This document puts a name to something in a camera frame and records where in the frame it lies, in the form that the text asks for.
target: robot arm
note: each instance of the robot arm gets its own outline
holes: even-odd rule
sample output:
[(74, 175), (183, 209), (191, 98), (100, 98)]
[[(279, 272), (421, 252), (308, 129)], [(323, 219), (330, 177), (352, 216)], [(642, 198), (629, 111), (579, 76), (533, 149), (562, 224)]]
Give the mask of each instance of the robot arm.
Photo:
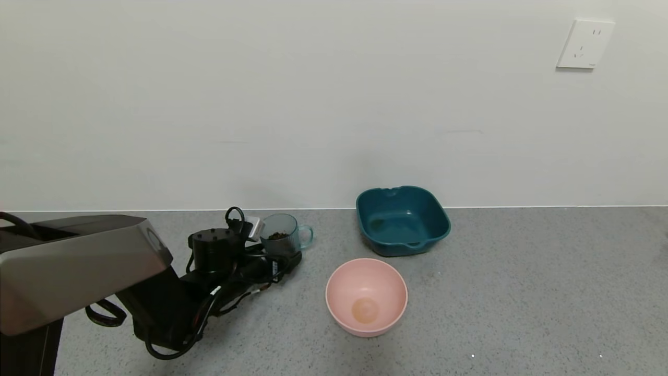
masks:
[[(232, 210), (241, 219), (231, 219)], [(170, 266), (171, 253), (145, 218), (91, 215), (0, 228), (3, 338), (43, 328), (84, 307), (95, 323), (117, 326), (124, 315), (104, 300), (115, 294), (151, 355), (181, 356), (201, 339), (208, 317), (230, 312), (301, 261), (299, 251), (280, 256), (263, 253), (261, 244), (245, 246), (258, 240), (261, 220), (244, 218), (239, 208), (230, 208), (225, 218), (227, 228), (188, 237), (192, 255), (180, 278)], [(251, 290), (255, 284), (262, 286)], [(120, 321), (109, 324), (111, 318), (89, 307), (96, 302)], [(159, 353), (154, 345), (176, 353)]]

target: electrical socket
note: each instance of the electrical socket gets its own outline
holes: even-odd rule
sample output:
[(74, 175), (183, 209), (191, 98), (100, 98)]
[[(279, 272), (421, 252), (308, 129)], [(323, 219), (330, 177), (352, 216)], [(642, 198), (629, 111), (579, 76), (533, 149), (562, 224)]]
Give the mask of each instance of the electrical socket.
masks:
[(614, 28), (612, 21), (575, 20), (556, 66), (594, 69), (608, 46)]

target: glass mug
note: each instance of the glass mug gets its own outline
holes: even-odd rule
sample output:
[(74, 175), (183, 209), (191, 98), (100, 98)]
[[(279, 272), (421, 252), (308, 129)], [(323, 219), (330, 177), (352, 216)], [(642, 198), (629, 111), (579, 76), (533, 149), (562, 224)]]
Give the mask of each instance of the glass mug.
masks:
[[(272, 214), (265, 218), (265, 227), (260, 233), (260, 241), (268, 254), (291, 257), (313, 243), (313, 228), (297, 225), (295, 217), (289, 214)], [(309, 239), (302, 244), (299, 234), (309, 232)]]

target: gray floor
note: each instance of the gray floor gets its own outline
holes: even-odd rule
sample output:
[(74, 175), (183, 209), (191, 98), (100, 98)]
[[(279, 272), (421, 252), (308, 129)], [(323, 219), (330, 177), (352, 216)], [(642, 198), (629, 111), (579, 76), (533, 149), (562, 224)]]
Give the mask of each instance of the gray floor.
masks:
[[(150, 219), (184, 272), (188, 234), (215, 212)], [(255, 213), (266, 216), (268, 212)], [(68, 316), (58, 375), (668, 375), (668, 208), (455, 209), (427, 254), (385, 259), (409, 288), (392, 331), (353, 337), (330, 317), (327, 279), (380, 258), (354, 211), (294, 211), (315, 245), (282, 286), (244, 301), (175, 361), (132, 334)], [(56, 214), (30, 215), (38, 217)]]

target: black cable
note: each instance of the black cable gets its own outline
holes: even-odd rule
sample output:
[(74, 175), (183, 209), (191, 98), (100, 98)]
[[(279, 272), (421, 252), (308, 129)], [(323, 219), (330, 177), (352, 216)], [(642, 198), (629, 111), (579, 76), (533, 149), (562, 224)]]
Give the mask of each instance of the black cable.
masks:
[(107, 312), (114, 315), (114, 317), (105, 316), (103, 314), (95, 312), (93, 308), (91, 308), (91, 306), (86, 306), (86, 316), (88, 316), (88, 318), (92, 322), (100, 326), (115, 328), (117, 326), (121, 326), (121, 324), (123, 324), (123, 322), (125, 321), (126, 317), (128, 317), (128, 314), (126, 314), (124, 310), (122, 310), (119, 306), (115, 305), (109, 300), (102, 299), (99, 302), (96, 302), (96, 304), (104, 308), (104, 310), (106, 310)]
[(208, 307), (206, 309), (206, 313), (204, 314), (204, 316), (202, 316), (202, 320), (200, 321), (200, 324), (199, 324), (199, 327), (197, 328), (197, 331), (190, 338), (188, 343), (186, 343), (186, 346), (183, 349), (181, 349), (181, 350), (179, 350), (179, 351), (177, 351), (173, 354), (161, 354), (161, 353), (159, 353), (158, 351), (156, 351), (153, 348), (153, 344), (151, 343), (151, 330), (149, 330), (148, 333), (146, 333), (146, 339), (144, 340), (144, 344), (146, 345), (146, 350), (148, 351), (148, 353), (151, 354), (151, 356), (153, 356), (154, 358), (159, 359), (161, 361), (170, 361), (172, 359), (176, 359), (176, 358), (180, 357), (181, 355), (187, 353), (192, 348), (192, 346), (195, 344), (195, 342), (197, 342), (198, 338), (200, 338), (202, 336), (202, 333), (204, 332), (204, 327), (206, 326), (206, 320), (207, 320), (209, 314), (211, 313), (211, 310), (213, 309), (213, 306), (216, 304), (216, 301), (222, 296), (221, 287), (222, 286), (218, 286), (216, 288), (217, 290), (214, 290), (215, 293), (212, 295), (212, 297), (205, 300), (204, 303), (202, 303), (202, 306), (204, 306), (205, 304), (208, 305)]
[(192, 261), (194, 260), (193, 253), (193, 251), (190, 251), (190, 259), (188, 259), (188, 264), (186, 265), (186, 273), (190, 273), (190, 267), (192, 266)]
[(243, 210), (236, 206), (232, 206), (231, 208), (227, 209), (225, 212), (225, 223), (227, 223), (228, 228), (232, 228), (232, 219), (230, 218), (230, 213), (232, 213), (233, 210), (235, 210), (241, 216), (241, 227), (239, 227), (239, 231), (237, 233), (237, 235), (241, 235), (241, 232), (244, 230), (244, 223), (246, 223), (246, 216), (244, 215)]
[(33, 239), (42, 240), (41, 236), (39, 236), (32, 225), (17, 217), (16, 215), (11, 215), (9, 213), (5, 213), (4, 211), (0, 211), (0, 219), (4, 219), (5, 221), (12, 223), (22, 232), (24, 232), (26, 236), (29, 236)]

